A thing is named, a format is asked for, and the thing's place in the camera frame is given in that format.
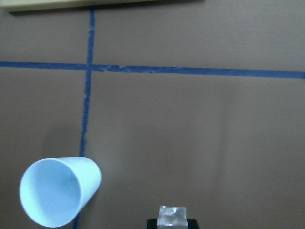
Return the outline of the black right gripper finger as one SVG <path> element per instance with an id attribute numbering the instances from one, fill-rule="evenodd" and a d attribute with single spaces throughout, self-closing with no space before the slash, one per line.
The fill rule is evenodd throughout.
<path id="1" fill-rule="evenodd" d="M 199 224 L 195 219 L 188 219 L 188 229 L 199 229 Z M 157 229 L 157 219 L 147 219 L 146 221 L 147 229 Z"/>

